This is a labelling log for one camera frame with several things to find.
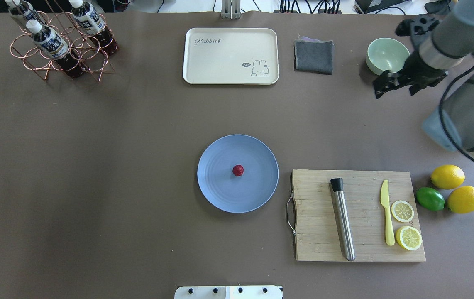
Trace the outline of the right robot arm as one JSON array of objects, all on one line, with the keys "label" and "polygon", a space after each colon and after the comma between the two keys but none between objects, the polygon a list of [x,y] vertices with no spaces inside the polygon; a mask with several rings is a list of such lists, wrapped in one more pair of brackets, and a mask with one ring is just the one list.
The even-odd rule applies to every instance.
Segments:
[{"label": "right robot arm", "polygon": [[[405,86],[411,95],[434,87],[465,57],[474,58],[474,0],[460,0],[442,20],[406,19],[395,32],[410,36],[415,50],[400,70],[385,70],[373,81],[376,98]],[[422,127],[440,146],[474,162],[474,66],[450,82]]]}]

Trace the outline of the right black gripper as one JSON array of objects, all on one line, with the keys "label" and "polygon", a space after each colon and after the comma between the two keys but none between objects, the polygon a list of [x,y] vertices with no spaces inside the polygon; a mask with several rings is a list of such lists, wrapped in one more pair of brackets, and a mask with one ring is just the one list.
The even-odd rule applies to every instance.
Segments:
[{"label": "right black gripper", "polygon": [[439,22],[431,15],[418,15],[398,24],[395,34],[409,36],[415,51],[405,60],[401,70],[396,73],[384,71],[372,82],[377,99],[404,86],[410,86],[409,91],[414,95],[421,89],[438,85],[448,75],[446,70],[429,66],[421,56],[422,42],[431,41],[430,33]]}]

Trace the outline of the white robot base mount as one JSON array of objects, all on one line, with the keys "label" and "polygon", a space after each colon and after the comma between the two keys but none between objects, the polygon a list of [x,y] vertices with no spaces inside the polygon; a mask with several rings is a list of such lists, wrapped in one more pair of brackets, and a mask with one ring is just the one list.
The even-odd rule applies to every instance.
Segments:
[{"label": "white robot base mount", "polygon": [[175,299],[283,299],[282,286],[227,285],[182,286],[177,288]]}]

